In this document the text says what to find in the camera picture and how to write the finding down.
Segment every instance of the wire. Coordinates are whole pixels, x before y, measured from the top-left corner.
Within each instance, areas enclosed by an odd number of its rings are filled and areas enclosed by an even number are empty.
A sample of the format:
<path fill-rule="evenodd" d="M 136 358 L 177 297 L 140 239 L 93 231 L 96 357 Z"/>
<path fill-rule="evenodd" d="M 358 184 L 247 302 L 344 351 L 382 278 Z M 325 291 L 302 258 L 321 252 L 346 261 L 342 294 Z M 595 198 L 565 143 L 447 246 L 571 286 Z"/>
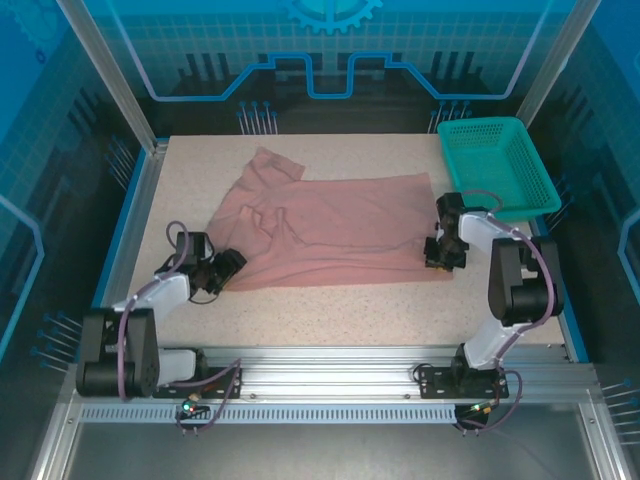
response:
<path fill-rule="evenodd" d="M 209 305 L 210 303 L 215 302 L 218 299 L 219 295 L 215 295 L 213 298 L 211 298 L 210 300 L 207 300 L 206 302 L 198 302 L 196 300 L 193 299 L 193 297 L 191 297 L 189 299 L 189 302 L 195 304 L 195 305 Z"/>
<path fill-rule="evenodd" d="M 516 394 L 516 398 L 513 404 L 511 405 L 511 408 L 500 420 L 498 420 L 496 423 L 488 427 L 482 424 L 479 424 L 481 428 L 476 430 L 476 432 L 479 432 L 479 431 L 491 432 L 491 431 L 495 431 L 496 428 L 498 428 L 500 425 L 506 422 L 507 419 L 509 419 L 509 417 L 513 415 L 516 408 L 518 408 L 518 405 L 520 404 L 520 400 L 522 399 L 522 389 L 523 389 L 522 376 L 520 375 L 520 373 L 516 372 L 515 370 L 504 370 L 502 368 L 502 357 L 506 352 L 509 351 L 511 346 L 514 343 L 516 343 L 516 341 L 518 341 L 518 338 L 520 338 L 525 332 L 533 328 L 537 328 L 539 326 L 544 325 L 547 322 L 547 320 L 551 318 L 551 314 L 553 313 L 553 307 L 555 305 L 556 298 L 555 298 L 555 291 L 553 290 L 553 279 L 551 278 L 551 272 L 549 271 L 549 266 L 547 265 L 544 258 L 542 257 L 542 253 L 540 252 L 540 250 L 538 250 L 538 248 L 534 245 L 531 239 L 529 239 L 529 237 L 523 234 L 518 228 L 511 227 L 510 225 L 507 225 L 506 223 L 503 223 L 494 217 L 494 213 L 501 210 L 504 206 L 504 202 L 502 201 L 502 199 L 495 193 L 489 192 L 487 190 L 467 190 L 463 192 L 463 194 L 470 194 L 470 193 L 488 195 L 498 200 L 498 206 L 493 210 L 491 210 L 489 213 L 487 213 L 487 221 L 493 224 L 494 226 L 496 226 L 497 228 L 499 228 L 500 230 L 502 230 L 503 232 L 505 232 L 507 235 L 516 237 L 519 240 L 522 240 L 524 242 L 524 244 L 531 250 L 533 257 L 537 260 L 538 265 L 540 266 L 540 271 L 542 272 L 542 276 L 544 277 L 545 285 L 547 287 L 547 307 L 545 308 L 545 311 L 540 317 L 540 319 L 538 319 L 537 321 L 533 322 L 530 325 L 525 325 L 524 327 L 516 331 L 511 336 L 511 338 L 509 338 L 504 343 L 504 345 L 500 348 L 500 350 L 498 350 L 498 353 L 496 354 L 496 358 L 495 358 L 496 370 L 498 370 L 499 373 L 503 373 L 505 375 L 512 374 L 517 377 L 518 393 Z"/>
<path fill-rule="evenodd" d="M 496 385 L 496 407 L 500 405 L 500 383 Z"/>
<path fill-rule="evenodd" d="M 120 323 L 118 325 L 118 343 L 117 343 L 116 356 L 117 356 L 117 372 L 118 372 L 118 396 L 122 400 L 128 399 L 127 392 L 125 390 L 125 379 L 124 379 L 124 376 L 125 376 L 124 375 L 124 354 L 125 354 L 125 337 L 127 332 L 127 323 L 129 321 L 129 314 L 131 313 L 131 311 L 133 310 L 133 307 L 135 307 L 136 302 L 141 296 L 143 296 L 145 293 L 147 293 L 151 289 L 155 288 L 160 282 L 173 277 L 175 272 L 178 270 L 178 268 L 180 268 L 180 266 L 184 263 L 185 258 L 187 258 L 187 251 L 189 250 L 189 230 L 187 229 L 184 223 L 178 220 L 173 220 L 167 224 L 165 234 L 167 236 L 167 240 L 169 240 L 169 243 L 173 248 L 176 248 L 176 244 L 171 238 L 171 227 L 173 227 L 174 225 L 178 225 L 184 232 L 184 236 L 185 236 L 184 248 L 182 250 L 180 258 L 178 259 L 177 262 L 175 262 L 175 264 L 167 272 L 156 276 L 154 280 L 147 283 L 144 287 L 142 287 L 140 290 L 134 293 L 133 296 L 127 302 L 126 306 L 124 307 L 124 311 L 120 316 Z"/>
<path fill-rule="evenodd" d="M 482 424 L 480 422 L 476 422 L 474 420 L 463 420 L 463 422 L 475 426 L 475 427 L 480 427 L 482 426 Z M 462 432 L 462 435 L 465 436 L 467 433 L 467 429 L 464 428 L 462 425 L 460 424 L 455 424 L 455 427 L 460 430 Z M 482 429 L 476 428 L 476 433 L 478 431 L 482 431 Z M 509 441 L 511 441 L 512 443 L 515 443 L 516 445 L 518 445 L 524 452 L 526 452 L 531 459 L 536 462 L 538 464 L 538 466 L 540 468 L 542 468 L 548 475 L 550 478 L 553 478 L 555 480 L 560 480 L 560 476 L 557 475 L 550 467 L 548 467 L 543 461 L 542 459 L 529 447 L 527 447 L 524 443 L 522 443 L 517 437 L 513 436 L 513 435 L 509 435 L 507 433 L 501 432 L 500 430 L 492 430 L 492 433 L 499 435 L 503 438 L 508 439 Z"/>
<path fill-rule="evenodd" d="M 420 383 L 420 380 L 418 380 L 418 379 L 416 378 L 416 372 L 418 371 L 418 369 L 419 369 L 420 367 L 432 367 L 432 368 L 433 368 L 433 365 L 431 365 L 430 363 L 421 363 L 420 365 L 416 365 L 416 368 L 414 368 L 414 369 L 413 369 L 413 374 L 412 374 L 412 376 L 413 376 L 413 380 L 414 380 L 416 383 Z"/>
<path fill-rule="evenodd" d="M 173 383 L 169 384 L 169 386 L 170 387 L 174 387 L 174 388 L 192 388 L 192 387 L 202 387 L 202 386 L 205 386 L 205 385 L 209 385 L 210 383 L 213 383 L 216 380 L 224 377 L 227 373 L 229 373 L 231 371 L 231 369 L 233 367 L 235 367 L 236 365 L 240 365 L 241 362 L 242 362 L 242 359 L 238 358 L 238 359 L 234 360 L 231 363 L 231 365 L 229 365 L 228 367 L 226 367 L 223 370 L 219 371 L 215 375 L 210 376 L 209 378 L 205 378 L 204 380 L 198 380 L 196 382 L 173 382 Z"/>
<path fill-rule="evenodd" d="M 462 195 L 486 195 L 488 197 L 493 198 L 496 202 L 498 202 L 498 205 L 493 207 L 491 210 L 489 210 L 489 213 L 496 213 L 499 212 L 500 210 L 502 210 L 504 208 L 504 202 L 502 201 L 502 198 L 500 198 L 499 195 L 496 195 L 493 192 L 490 192 L 489 190 L 465 190 L 464 192 L 460 192 Z"/>
<path fill-rule="evenodd" d="M 229 386 L 227 387 L 227 391 L 224 393 L 224 398 L 222 399 L 222 402 L 220 403 L 220 406 L 218 407 L 218 410 L 216 410 L 216 413 L 214 413 L 213 416 L 211 417 L 211 420 L 209 420 L 207 423 L 205 423 L 204 425 L 202 425 L 200 427 L 194 426 L 192 429 L 187 429 L 187 428 L 185 428 L 185 426 L 180 421 L 180 411 L 176 412 L 176 426 L 178 428 L 181 428 L 183 433 L 184 432 L 188 432 L 188 431 L 192 431 L 195 435 L 197 435 L 199 431 L 204 431 L 204 430 L 207 430 L 207 429 L 213 427 L 213 425 L 218 421 L 218 419 L 222 415 L 222 412 L 224 411 L 224 408 L 226 407 L 227 402 L 229 401 L 229 397 L 231 397 L 231 392 L 233 391 L 233 388 L 235 387 L 235 383 L 236 383 L 236 380 L 238 378 L 238 374 L 240 373 L 240 366 L 241 365 L 242 365 L 242 359 L 238 358 L 231 365 L 229 365 L 227 368 L 225 368 L 222 372 L 220 372 L 220 373 L 218 373 L 218 374 L 214 375 L 213 377 L 210 377 L 210 378 L 208 378 L 206 380 L 203 380 L 203 382 L 211 383 L 211 382 L 217 380 L 218 378 L 220 378 L 222 375 L 224 375 L 227 372 L 229 372 L 229 370 L 231 370 L 235 366 L 235 370 L 233 371 L 233 376 L 231 377 L 231 381 L 229 382 Z M 178 387 L 187 386 L 188 383 L 192 384 L 190 386 L 199 386 L 199 385 L 196 385 L 196 384 L 201 384 L 202 382 L 172 383 L 171 386 L 172 387 L 175 387 L 175 386 L 178 386 Z"/>
<path fill-rule="evenodd" d="M 496 219 L 493 216 L 496 212 L 502 210 L 502 208 L 504 207 L 504 202 L 502 201 L 500 196 L 488 190 L 481 190 L 481 189 L 465 190 L 464 192 L 462 192 L 462 195 L 472 195 L 472 194 L 487 195 L 497 200 L 498 206 L 495 207 L 493 210 L 489 211 L 489 213 L 487 214 L 487 221 L 493 224 L 495 227 L 498 227 L 507 235 L 516 237 L 524 242 L 524 244 L 531 250 L 531 253 L 533 254 L 533 258 L 535 258 L 538 261 L 538 265 L 540 266 L 540 271 L 542 272 L 542 276 L 544 277 L 544 282 L 547 287 L 547 308 L 545 309 L 544 313 L 542 314 L 539 320 L 533 322 L 531 325 L 526 325 L 522 327 L 517 332 L 515 332 L 515 334 L 512 335 L 511 338 L 507 340 L 507 342 L 505 342 L 505 344 L 502 346 L 502 348 L 498 351 L 498 354 L 496 355 L 496 365 L 500 367 L 500 364 L 502 362 L 502 356 L 509 350 L 509 348 L 511 348 L 511 346 L 518 340 L 518 338 L 520 338 L 525 332 L 533 328 L 544 325 L 547 322 L 547 320 L 551 318 L 553 307 L 556 301 L 555 291 L 553 290 L 553 279 L 551 278 L 551 272 L 549 271 L 549 267 L 545 262 L 544 258 L 542 257 L 542 253 L 540 253 L 540 250 L 538 250 L 538 248 L 533 244 L 533 242 L 529 239 L 529 237 L 523 234 L 518 228 L 511 227 L 510 225 L 507 225 L 506 223 L 501 222 L 500 220 Z"/>

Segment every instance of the cloth fold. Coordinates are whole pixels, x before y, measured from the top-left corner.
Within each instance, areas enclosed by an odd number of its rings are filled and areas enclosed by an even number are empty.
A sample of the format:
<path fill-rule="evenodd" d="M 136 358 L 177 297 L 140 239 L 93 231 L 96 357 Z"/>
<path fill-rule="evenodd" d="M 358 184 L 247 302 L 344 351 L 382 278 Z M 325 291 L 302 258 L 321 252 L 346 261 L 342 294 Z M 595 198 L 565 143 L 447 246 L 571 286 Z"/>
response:
<path fill-rule="evenodd" d="M 247 265 L 228 290 L 448 280 L 424 266 L 435 233 L 427 174 L 304 181 L 304 167 L 259 148 L 207 227 Z"/>

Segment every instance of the gear logo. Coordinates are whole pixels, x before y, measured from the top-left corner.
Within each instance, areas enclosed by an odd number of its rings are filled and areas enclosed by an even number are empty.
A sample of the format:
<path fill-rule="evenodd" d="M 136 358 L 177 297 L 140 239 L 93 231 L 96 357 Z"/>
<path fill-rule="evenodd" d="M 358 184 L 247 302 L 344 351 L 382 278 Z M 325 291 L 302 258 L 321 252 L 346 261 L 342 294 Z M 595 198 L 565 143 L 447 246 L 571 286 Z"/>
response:
<path fill-rule="evenodd" d="M 298 20 L 302 28 L 313 33 L 336 30 L 347 33 L 349 27 L 360 28 L 363 18 L 373 18 L 373 10 L 382 7 L 382 0 L 282 0 L 290 20 Z"/>
<path fill-rule="evenodd" d="M 0 13 L 8 11 L 22 33 L 43 49 L 58 32 L 58 10 L 54 0 L 0 0 Z"/>

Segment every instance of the black mounting bracket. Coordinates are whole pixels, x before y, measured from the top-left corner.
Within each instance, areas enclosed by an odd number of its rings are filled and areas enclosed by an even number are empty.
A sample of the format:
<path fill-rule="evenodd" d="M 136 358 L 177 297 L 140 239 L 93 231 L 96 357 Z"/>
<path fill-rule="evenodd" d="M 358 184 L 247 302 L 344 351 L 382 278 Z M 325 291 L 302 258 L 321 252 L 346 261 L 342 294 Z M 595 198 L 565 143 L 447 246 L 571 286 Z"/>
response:
<path fill-rule="evenodd" d="M 201 370 L 201 374 L 195 376 L 191 380 L 187 380 L 188 382 L 197 382 L 199 380 L 204 380 L 205 378 L 212 377 L 213 375 L 224 370 L 223 367 L 207 367 L 206 369 Z M 235 369 L 227 372 L 222 378 L 219 378 L 214 383 L 210 385 L 206 385 L 203 387 L 193 387 L 189 388 L 174 388 L 170 386 L 164 386 L 159 388 L 154 394 L 153 398 L 176 398 L 183 399 L 189 395 L 190 393 L 197 392 L 203 400 L 222 400 L 224 398 L 224 394 L 229 388 L 229 384 L 233 379 L 233 372 Z M 238 399 L 240 398 L 240 393 L 242 391 L 242 368 L 238 372 L 238 376 L 236 377 L 235 384 L 231 393 L 229 395 L 229 399 Z"/>
<path fill-rule="evenodd" d="M 460 382 L 451 367 L 420 366 L 416 377 L 423 400 L 493 399 L 498 395 L 500 398 L 509 397 L 505 376 L 496 370 L 470 371 L 465 380 Z"/>

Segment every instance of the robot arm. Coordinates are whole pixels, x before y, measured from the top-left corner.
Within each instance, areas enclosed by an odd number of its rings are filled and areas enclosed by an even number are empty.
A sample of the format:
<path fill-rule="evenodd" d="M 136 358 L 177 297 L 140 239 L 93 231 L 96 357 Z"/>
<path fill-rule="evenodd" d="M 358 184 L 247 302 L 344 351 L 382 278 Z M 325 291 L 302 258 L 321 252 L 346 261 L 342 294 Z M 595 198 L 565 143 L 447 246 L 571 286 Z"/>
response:
<path fill-rule="evenodd" d="M 175 273 L 162 275 L 183 253 L 185 236 L 181 233 L 176 242 L 176 254 L 156 271 L 155 281 L 143 289 L 144 293 L 135 300 L 128 315 L 124 363 L 128 397 L 148 397 L 160 385 L 194 377 L 198 363 L 196 351 L 159 349 L 156 322 L 163 321 L 200 289 L 218 295 L 246 263 L 235 250 L 214 255 L 206 233 L 190 232 L 188 235 L 184 262 Z M 76 373 L 76 388 L 83 396 L 118 395 L 118 327 L 129 301 L 85 315 Z"/>
<path fill-rule="evenodd" d="M 492 316 L 473 338 L 459 346 L 448 372 L 450 390 L 464 397 L 499 378 L 503 356 L 544 315 L 549 295 L 542 267 L 520 238 L 522 234 L 506 228 L 486 209 L 466 207 L 460 193 L 440 197 L 437 210 L 436 237 L 427 238 L 425 245 L 427 267 L 447 271 L 464 268 L 469 245 L 491 256 L 488 302 Z M 549 270 L 554 291 L 552 315 L 558 315 L 564 298 L 558 288 L 557 247 L 550 238 L 530 240 Z"/>

